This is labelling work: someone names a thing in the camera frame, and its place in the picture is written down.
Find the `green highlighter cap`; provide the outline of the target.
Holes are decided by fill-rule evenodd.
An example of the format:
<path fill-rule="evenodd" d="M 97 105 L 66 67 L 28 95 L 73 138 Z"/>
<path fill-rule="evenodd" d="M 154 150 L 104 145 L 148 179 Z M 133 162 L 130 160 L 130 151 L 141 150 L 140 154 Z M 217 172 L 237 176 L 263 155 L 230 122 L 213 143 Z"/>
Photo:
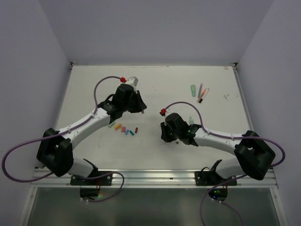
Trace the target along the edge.
<path fill-rule="evenodd" d="M 108 125 L 109 128 L 112 128 L 115 125 L 115 122 L 112 122 Z"/>

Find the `purple grey marker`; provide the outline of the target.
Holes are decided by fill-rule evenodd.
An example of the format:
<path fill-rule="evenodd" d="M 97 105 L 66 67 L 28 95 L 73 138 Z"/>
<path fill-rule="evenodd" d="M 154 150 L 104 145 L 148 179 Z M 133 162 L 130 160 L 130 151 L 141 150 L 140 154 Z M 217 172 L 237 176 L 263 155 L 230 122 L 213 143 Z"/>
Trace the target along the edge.
<path fill-rule="evenodd" d="M 201 93 L 202 93 L 202 87 L 203 87 L 203 83 L 200 84 L 199 86 L 199 90 L 198 90 L 198 98 L 200 98 Z"/>

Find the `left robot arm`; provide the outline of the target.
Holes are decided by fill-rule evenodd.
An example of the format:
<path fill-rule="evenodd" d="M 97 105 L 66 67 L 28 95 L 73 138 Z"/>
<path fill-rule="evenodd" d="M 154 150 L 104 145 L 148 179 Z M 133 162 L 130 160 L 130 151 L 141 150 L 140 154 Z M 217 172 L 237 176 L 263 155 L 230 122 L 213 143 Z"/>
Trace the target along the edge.
<path fill-rule="evenodd" d="M 75 159 L 74 148 L 100 128 L 121 118 L 124 112 L 141 113 L 146 108 L 138 90 L 131 85 L 121 84 L 115 94 L 96 104 L 96 109 L 89 115 L 66 128 L 46 130 L 37 160 L 58 177 L 71 174 L 92 185 L 98 179 L 98 169 L 88 160 Z"/>

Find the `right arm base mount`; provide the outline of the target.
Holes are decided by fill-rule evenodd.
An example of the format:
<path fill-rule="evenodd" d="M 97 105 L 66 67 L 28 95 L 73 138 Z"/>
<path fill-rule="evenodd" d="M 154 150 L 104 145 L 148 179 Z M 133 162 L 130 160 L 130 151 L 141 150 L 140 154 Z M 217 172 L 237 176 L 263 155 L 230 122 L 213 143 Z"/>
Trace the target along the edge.
<path fill-rule="evenodd" d="M 231 178 L 223 179 L 216 172 L 204 167 L 199 171 L 194 172 L 196 186 L 215 186 L 219 183 L 230 180 Z M 237 186 L 237 181 L 228 182 L 222 187 L 218 187 L 209 192 L 209 196 L 217 201 L 225 201 L 228 197 L 228 186 Z"/>

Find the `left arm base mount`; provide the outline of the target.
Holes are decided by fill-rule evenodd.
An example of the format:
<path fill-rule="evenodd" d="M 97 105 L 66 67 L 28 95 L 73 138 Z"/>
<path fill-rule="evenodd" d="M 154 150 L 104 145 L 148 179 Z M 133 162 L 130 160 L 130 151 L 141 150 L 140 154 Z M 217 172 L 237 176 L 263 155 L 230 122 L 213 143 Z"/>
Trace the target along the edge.
<path fill-rule="evenodd" d="M 100 203 L 107 201 L 115 196 L 117 196 L 125 183 L 125 177 L 122 173 L 116 171 L 96 171 L 91 174 L 90 177 L 82 177 L 82 176 L 72 176 L 70 185 L 71 186 L 94 186 L 95 188 L 81 188 L 80 189 L 80 198 L 84 200 L 86 203 Z M 121 176 L 122 182 L 117 191 L 107 197 L 99 197 L 99 192 L 101 186 L 111 186 L 113 176 L 118 175 Z"/>

